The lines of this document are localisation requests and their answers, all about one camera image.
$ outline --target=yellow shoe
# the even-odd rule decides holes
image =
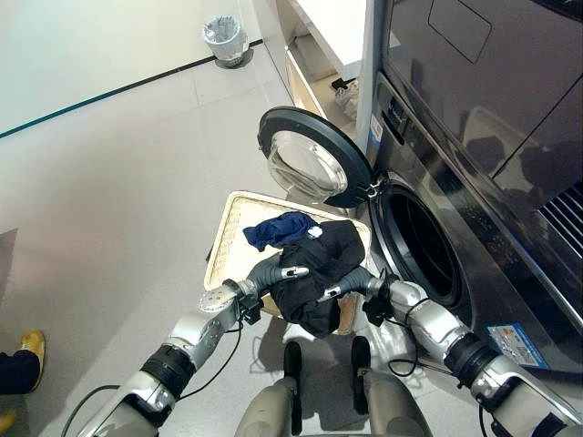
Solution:
[[[16,422],[16,410],[8,410],[0,414],[0,435],[4,435]]]
[[[20,339],[20,350],[31,351],[38,357],[40,372],[38,373],[38,379],[36,380],[35,386],[32,388],[32,390],[34,390],[38,386],[40,377],[43,374],[43,364],[45,362],[45,336],[40,330],[28,330]]]

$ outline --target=white counter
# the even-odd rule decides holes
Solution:
[[[359,76],[366,0],[290,0],[290,4],[342,79]]]

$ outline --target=washing machine door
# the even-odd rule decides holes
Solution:
[[[328,120],[275,107],[261,117],[257,139],[271,176],[292,198],[338,208],[368,199],[373,172],[366,157]]]

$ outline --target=black baseboard stripe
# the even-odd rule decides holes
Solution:
[[[257,46],[257,45],[261,44],[262,42],[263,42],[262,39],[258,39],[256,41],[250,42],[249,46],[250,47]],[[152,77],[148,77],[147,79],[139,80],[138,82],[123,86],[123,87],[118,88],[118,89],[114,89],[113,91],[108,91],[108,92],[101,94],[97,97],[91,97],[87,100],[83,100],[82,102],[75,103],[74,105],[71,105],[70,107],[65,107],[63,109],[59,109],[58,111],[53,112],[51,114],[48,114],[47,116],[37,118],[36,120],[29,121],[28,123],[24,123],[21,126],[15,127],[13,129],[10,129],[10,130],[6,130],[6,132],[3,132],[0,134],[0,138],[8,137],[9,135],[14,134],[15,132],[26,129],[27,127],[37,125],[38,123],[42,123],[43,121],[47,121],[47,120],[54,118],[56,116],[60,116],[62,114],[65,114],[66,112],[72,111],[73,109],[77,109],[78,107],[84,107],[85,105],[89,105],[90,103],[97,102],[98,100],[102,100],[104,98],[114,96],[115,94],[119,94],[119,93],[123,93],[124,91],[128,91],[129,89],[135,88],[136,86],[144,85],[144,84],[147,84],[148,82],[152,82],[156,79],[161,79],[162,77],[170,76],[170,75],[173,75],[173,74],[178,73],[180,71],[188,70],[189,68],[193,68],[194,66],[199,66],[201,64],[205,64],[207,62],[214,61],[215,59],[217,59],[215,56],[205,57],[204,59],[200,59],[198,61],[191,62],[190,64],[186,64],[185,66],[179,66],[177,68],[172,68],[171,70],[166,71],[164,73],[160,73],[159,75],[155,75]]]

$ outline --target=white wall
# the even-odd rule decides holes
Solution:
[[[210,56],[218,14],[261,38],[251,0],[0,1],[0,133]]]

